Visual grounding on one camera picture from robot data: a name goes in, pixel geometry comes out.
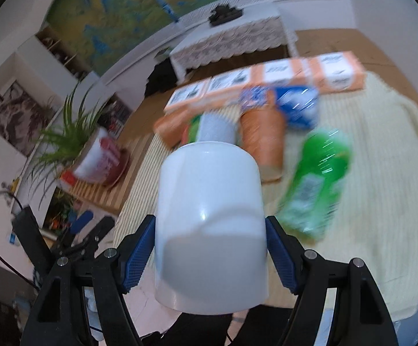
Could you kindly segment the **white cup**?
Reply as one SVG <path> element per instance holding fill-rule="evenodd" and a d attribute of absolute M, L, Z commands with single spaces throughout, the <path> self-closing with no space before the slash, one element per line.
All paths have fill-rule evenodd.
<path fill-rule="evenodd" d="M 224 142 L 178 148 L 161 166 L 156 205 L 155 297 L 198 315 L 236 313 L 268 297 L 257 163 Z"/>

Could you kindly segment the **lying orange patterned cup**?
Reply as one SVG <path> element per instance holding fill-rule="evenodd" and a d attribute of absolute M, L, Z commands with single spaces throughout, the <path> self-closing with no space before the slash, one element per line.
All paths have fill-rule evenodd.
<path fill-rule="evenodd" d="M 164 145 L 172 149 L 180 144 L 191 122 L 198 113 L 191 109 L 180 109 L 166 114 L 153 124 L 153 132 Z"/>

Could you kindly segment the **upright orange patterned cup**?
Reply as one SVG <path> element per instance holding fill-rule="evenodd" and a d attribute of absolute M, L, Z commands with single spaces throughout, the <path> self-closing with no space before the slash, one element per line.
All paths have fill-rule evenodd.
<path fill-rule="evenodd" d="M 286 120 L 277 109 L 251 109 L 240 117 L 243 149 L 256 161 L 264 183 L 283 176 Z"/>

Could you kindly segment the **wooden slat stand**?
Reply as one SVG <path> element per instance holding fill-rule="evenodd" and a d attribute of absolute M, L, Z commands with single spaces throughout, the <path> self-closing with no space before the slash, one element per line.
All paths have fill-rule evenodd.
<path fill-rule="evenodd" d="M 68 170 L 65 170 L 61 175 L 59 186 L 79 201 L 87 202 L 118 216 L 127 200 L 152 140 L 153 134 L 149 133 L 126 144 L 126 149 L 128 149 L 130 155 L 128 166 L 113 186 L 105 187 L 101 184 L 88 184 L 76 179 Z"/>

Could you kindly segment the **green spider plant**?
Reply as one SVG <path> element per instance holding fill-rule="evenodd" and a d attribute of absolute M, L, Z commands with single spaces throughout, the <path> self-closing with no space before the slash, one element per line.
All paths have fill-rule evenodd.
<path fill-rule="evenodd" d="M 86 91 L 75 109 L 76 91 L 72 90 L 65 98 L 60 110 L 61 122 L 45 127 L 39 136 L 38 144 L 42 150 L 35 154 L 28 175 L 30 195 L 42 190 L 45 196 L 47 189 L 58 181 L 61 174 L 77 162 L 88 140 L 99 127 L 99 117 L 107 102 L 98 101 L 91 109 L 86 109 L 85 101 L 89 96 Z"/>

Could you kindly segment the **striped yellow tablecloth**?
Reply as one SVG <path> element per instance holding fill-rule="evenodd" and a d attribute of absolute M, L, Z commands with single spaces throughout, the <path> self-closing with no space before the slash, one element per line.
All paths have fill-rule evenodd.
<path fill-rule="evenodd" d="M 360 91 L 322 96 L 319 127 L 337 130 L 352 158 L 325 236 L 323 257 L 359 257 L 393 320 L 418 310 L 418 105 L 366 75 Z"/>

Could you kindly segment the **green plastic bottle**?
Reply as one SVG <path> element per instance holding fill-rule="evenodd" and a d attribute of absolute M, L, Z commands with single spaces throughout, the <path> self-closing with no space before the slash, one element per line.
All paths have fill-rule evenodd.
<path fill-rule="evenodd" d="M 341 200 L 352 161 L 352 147 L 340 130 L 311 131 L 276 219 L 286 230 L 308 240 L 321 240 Z"/>

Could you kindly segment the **framed ink picture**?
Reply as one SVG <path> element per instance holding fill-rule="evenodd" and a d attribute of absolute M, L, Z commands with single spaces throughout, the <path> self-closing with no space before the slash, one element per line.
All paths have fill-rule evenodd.
<path fill-rule="evenodd" d="M 0 136 L 19 153 L 28 157 L 40 133 L 55 116 L 58 105 L 50 97 L 40 104 L 14 81 L 0 101 Z"/>

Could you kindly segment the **red green snack canister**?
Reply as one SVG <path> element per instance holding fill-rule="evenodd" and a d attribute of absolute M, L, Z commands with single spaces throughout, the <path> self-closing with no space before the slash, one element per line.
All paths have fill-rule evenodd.
<path fill-rule="evenodd" d="M 186 125 L 180 145 L 205 141 L 235 144 L 236 139 L 234 122 L 216 112 L 204 112 L 193 117 Z"/>

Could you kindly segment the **black bag on floor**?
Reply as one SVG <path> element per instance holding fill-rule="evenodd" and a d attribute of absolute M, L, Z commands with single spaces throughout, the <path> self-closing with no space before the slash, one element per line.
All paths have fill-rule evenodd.
<path fill-rule="evenodd" d="M 176 77 L 171 60 L 166 58 L 153 68 L 153 72 L 148 76 L 145 86 L 145 98 L 156 93 L 164 93 L 172 90 L 177 86 L 178 78 Z"/>

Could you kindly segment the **blue white snack bag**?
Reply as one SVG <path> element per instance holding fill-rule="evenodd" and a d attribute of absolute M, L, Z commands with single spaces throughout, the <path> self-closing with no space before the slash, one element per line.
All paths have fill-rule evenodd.
<path fill-rule="evenodd" d="M 253 86 L 243 89 L 238 100 L 242 112 L 275 107 L 295 130 L 312 130 L 319 122 L 319 92 L 312 87 Z"/>

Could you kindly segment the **orange tissue pack row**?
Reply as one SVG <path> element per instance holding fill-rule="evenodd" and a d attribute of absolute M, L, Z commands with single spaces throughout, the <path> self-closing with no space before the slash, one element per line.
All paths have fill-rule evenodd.
<path fill-rule="evenodd" d="M 353 52 L 273 60 L 183 86 L 173 92 L 164 112 L 223 108 L 235 103 L 241 91 L 254 86 L 312 86 L 321 94 L 357 91 L 364 88 L 365 75 Z"/>

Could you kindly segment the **black tea set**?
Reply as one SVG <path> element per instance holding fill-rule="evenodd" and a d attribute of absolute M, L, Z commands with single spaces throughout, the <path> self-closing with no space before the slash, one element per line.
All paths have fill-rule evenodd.
<path fill-rule="evenodd" d="M 213 8 L 208 18 L 211 27 L 236 20 L 243 15 L 243 9 L 238 9 L 230 4 L 220 4 Z"/>

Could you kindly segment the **lace tablecloth side table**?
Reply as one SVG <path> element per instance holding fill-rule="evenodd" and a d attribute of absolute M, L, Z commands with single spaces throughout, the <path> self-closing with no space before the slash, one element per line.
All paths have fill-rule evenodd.
<path fill-rule="evenodd" d="M 286 24 L 276 4 L 247 6 L 240 18 L 212 27 L 202 23 L 171 51 L 170 61 L 183 83 L 188 69 L 197 69 L 222 59 L 285 46 L 297 56 L 297 34 Z"/>

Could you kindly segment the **wooden wall shelf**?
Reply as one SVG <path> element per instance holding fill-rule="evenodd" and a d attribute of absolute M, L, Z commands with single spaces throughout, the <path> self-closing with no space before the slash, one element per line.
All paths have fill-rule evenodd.
<path fill-rule="evenodd" d="M 72 49 L 49 25 L 37 32 L 35 36 L 78 81 L 85 79 L 91 72 L 90 66 L 81 55 Z"/>

